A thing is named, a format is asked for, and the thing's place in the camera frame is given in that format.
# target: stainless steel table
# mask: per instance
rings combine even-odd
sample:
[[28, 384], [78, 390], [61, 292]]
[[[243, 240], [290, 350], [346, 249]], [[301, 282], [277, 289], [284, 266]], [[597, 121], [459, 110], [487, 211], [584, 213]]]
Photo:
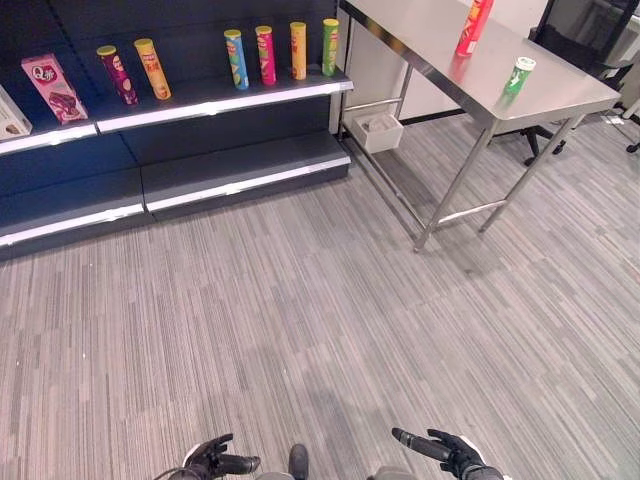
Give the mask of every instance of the stainless steel table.
[[[413, 69], [451, 97], [483, 128], [429, 221], [421, 218], [375, 157], [359, 145], [420, 225], [421, 231], [414, 244], [416, 251], [424, 247], [426, 240], [439, 226], [467, 215], [495, 209], [480, 229], [487, 230], [569, 130], [584, 115], [612, 107], [620, 96], [595, 78], [493, 20], [487, 23], [473, 55], [468, 58], [457, 57], [454, 54], [455, 47], [469, 12], [469, 7], [457, 0], [341, 0], [340, 7], [349, 15], [345, 61], [347, 75], [352, 55], [354, 21], [408, 63], [402, 91], [397, 98], [347, 107], [346, 94], [342, 94], [340, 138], [343, 130], [348, 129], [344, 121], [345, 112], [375, 105], [397, 104], [396, 113], [399, 114]], [[505, 95], [503, 89], [517, 57], [533, 58], [537, 65], [520, 94], [512, 97]], [[470, 167], [495, 134], [555, 120], [564, 120], [562, 127], [505, 198], [445, 216], [452, 197]]]

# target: white box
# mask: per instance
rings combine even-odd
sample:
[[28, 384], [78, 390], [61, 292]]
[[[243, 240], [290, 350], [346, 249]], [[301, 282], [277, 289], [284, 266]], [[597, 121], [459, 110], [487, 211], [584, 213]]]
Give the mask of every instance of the white box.
[[364, 115], [351, 121], [351, 134], [369, 153], [397, 148], [404, 127], [388, 113]]
[[0, 140], [29, 135], [31, 128], [31, 122], [0, 85]]

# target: white shelf edge strip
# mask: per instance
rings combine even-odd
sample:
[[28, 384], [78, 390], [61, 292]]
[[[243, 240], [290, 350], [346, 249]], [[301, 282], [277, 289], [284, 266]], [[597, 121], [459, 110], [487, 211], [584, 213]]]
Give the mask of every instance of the white shelf edge strip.
[[88, 225], [95, 225], [103, 222], [113, 222], [114, 220], [143, 212], [144, 208], [142, 204], [136, 203], [135, 205], [114, 208], [99, 213], [93, 213], [91, 215], [85, 215], [82, 217], [71, 218], [69, 220], [63, 220], [61, 222], [51, 223], [49, 225], [43, 225], [42, 227], [30, 228], [29, 230], [10, 233], [8, 235], [0, 237], [0, 247], [8, 247], [17, 242], [31, 240], [33, 238], [43, 237], [46, 235], [52, 235], [54, 233], [62, 232], [65, 230], [72, 230], [74, 228], [86, 227]]
[[326, 85], [292, 88], [281, 92], [262, 93], [228, 100], [204, 102], [186, 107], [169, 108], [166, 110], [159, 110], [157, 112], [141, 113], [139, 115], [113, 118], [111, 120], [101, 120], [96, 122], [96, 125], [100, 132], [112, 132], [114, 130], [122, 130], [141, 125], [151, 125], [171, 120], [215, 115], [217, 113], [259, 105], [267, 105], [270, 103], [286, 102], [320, 95], [330, 95], [335, 92], [351, 89], [353, 89], [353, 82], [350, 80]]
[[51, 132], [33, 135], [24, 138], [16, 138], [8, 142], [0, 143], [0, 154], [19, 152], [34, 147], [45, 145], [58, 145], [69, 140], [77, 140], [82, 137], [97, 135], [95, 125], [83, 125], [82, 127], [66, 128], [64, 130], [53, 130]]
[[293, 170], [287, 170], [286, 172], [273, 173], [271, 175], [265, 175], [263, 177], [256, 177], [250, 180], [244, 180], [242, 182], [228, 183], [219, 187], [209, 188], [207, 190], [200, 190], [199, 192], [187, 193], [184, 195], [178, 195], [176, 197], [166, 198], [164, 200], [157, 200], [155, 202], [148, 202], [147, 208], [151, 212], [163, 210], [165, 208], [175, 207], [178, 205], [184, 205], [187, 203], [194, 203], [199, 200], [206, 200], [209, 198], [221, 197], [224, 195], [233, 195], [240, 193], [244, 190], [250, 190], [270, 183], [282, 182], [295, 177], [302, 177], [330, 168], [340, 167], [342, 165], [348, 165], [351, 163], [349, 157], [342, 157], [336, 160], [329, 160], [327, 162], [318, 163], [306, 167], [294, 168]]

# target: blue chip can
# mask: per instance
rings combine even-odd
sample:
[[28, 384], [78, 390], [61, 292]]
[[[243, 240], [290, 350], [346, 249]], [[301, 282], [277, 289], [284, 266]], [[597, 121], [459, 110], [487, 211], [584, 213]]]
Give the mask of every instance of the blue chip can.
[[249, 77], [247, 76], [247, 64], [244, 61], [244, 50], [242, 49], [242, 33], [240, 30], [235, 29], [225, 30], [224, 38], [227, 41], [233, 83], [237, 89], [246, 90], [249, 88]]

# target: shelf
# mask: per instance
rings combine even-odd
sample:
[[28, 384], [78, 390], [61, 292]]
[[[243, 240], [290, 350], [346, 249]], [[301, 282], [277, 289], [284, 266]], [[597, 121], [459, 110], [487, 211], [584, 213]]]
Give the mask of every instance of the shelf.
[[0, 252], [22, 242], [143, 213], [137, 168], [2, 197]]
[[288, 72], [278, 72], [278, 82], [265, 86], [253, 82], [248, 90], [237, 90], [231, 80], [204, 79], [171, 85], [172, 97], [160, 101], [152, 95], [141, 96], [140, 104], [123, 105], [114, 93], [108, 101], [92, 108], [90, 122], [35, 131], [34, 134], [0, 142], [0, 155], [23, 150], [48, 147], [130, 128], [175, 122], [189, 118], [259, 107], [274, 103], [290, 102], [317, 96], [352, 90], [353, 82], [336, 70], [332, 77], [325, 77], [318, 68], [310, 67], [305, 80], [293, 80]]
[[214, 152], [142, 168], [151, 213], [346, 169], [349, 156], [328, 132]]
[[0, 261], [341, 178], [350, 163], [324, 131], [0, 197]]

